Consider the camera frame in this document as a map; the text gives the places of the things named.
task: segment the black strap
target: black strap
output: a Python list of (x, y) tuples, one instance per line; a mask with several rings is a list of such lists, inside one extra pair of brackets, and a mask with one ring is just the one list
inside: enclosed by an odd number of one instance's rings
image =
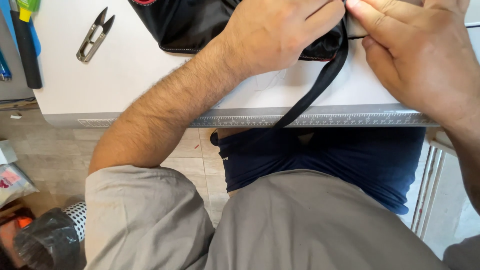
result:
[(293, 107), (280, 119), (278, 122), (270, 128), (268, 132), (263, 134), (261, 137), (256, 139), (250, 139), (248, 142), (240, 141), (233, 145), (230, 145), (227, 149), (220, 151), (220, 157), (222, 159), (227, 158), (231, 153), (242, 151), (243, 149), (247, 148), (248, 146), (253, 145), (259, 139), (264, 136), (268, 136), (269, 134), (279, 130), (280, 128), (284, 128), (293, 121), (297, 117), (299, 117), (324, 91), (325, 89), (332, 83), (335, 77), (338, 75), (340, 70), (342, 70), (345, 61), (347, 60), (348, 56), (348, 37), (347, 37), (347, 29), (345, 28), (345, 22), (342, 20), (342, 32), (343, 32), (343, 39), (342, 43), (340, 44), (340, 48), (336, 53), (335, 58), (328, 62), (320, 71), (315, 83), (313, 84), (310, 91), (308, 91), (305, 96), (303, 96)]

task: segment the person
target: person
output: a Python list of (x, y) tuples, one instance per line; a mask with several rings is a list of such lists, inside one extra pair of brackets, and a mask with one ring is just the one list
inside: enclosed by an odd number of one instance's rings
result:
[[(369, 66), (398, 101), (445, 129), (480, 212), (480, 66), (467, 7), (468, 0), (346, 1), (368, 32)], [(243, 0), (220, 35), (128, 107), (90, 163), (86, 269), (477, 268), (478, 250), (458, 246), (441, 261), (394, 213), (407, 211), (421, 128), (386, 136), (336, 129), (325, 136), (339, 139), (314, 136), (302, 151), (282, 129), (258, 156), (224, 161), (232, 197), (216, 230), (195, 186), (159, 166), (195, 118), (242, 80), (295, 64), (344, 12), (339, 0)], [(221, 147), (262, 130), (229, 132), (219, 130)], [(276, 144), (283, 141), (292, 144)]]

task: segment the man's right hand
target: man's right hand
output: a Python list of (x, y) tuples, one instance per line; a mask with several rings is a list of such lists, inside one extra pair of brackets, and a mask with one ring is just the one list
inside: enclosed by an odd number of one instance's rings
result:
[(367, 62), (403, 104), (449, 129), (478, 123), (480, 66), (464, 25), (468, 0), (347, 0), (369, 36)]

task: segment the yellow cap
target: yellow cap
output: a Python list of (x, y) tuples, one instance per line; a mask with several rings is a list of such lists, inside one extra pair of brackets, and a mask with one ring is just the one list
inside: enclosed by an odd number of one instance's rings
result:
[(32, 15), (30, 10), (20, 8), (20, 20), (28, 23), (28, 21), (30, 21), (30, 15)]

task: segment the hairy forearm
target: hairy forearm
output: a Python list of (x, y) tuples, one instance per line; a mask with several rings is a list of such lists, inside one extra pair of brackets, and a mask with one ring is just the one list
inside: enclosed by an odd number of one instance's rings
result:
[(445, 127), (455, 148), (462, 179), (473, 208), (480, 215), (480, 115), (473, 115), (462, 127)]
[(248, 75), (221, 42), (204, 50), (139, 97), (98, 142), (89, 173), (106, 167), (155, 167), (188, 125)]

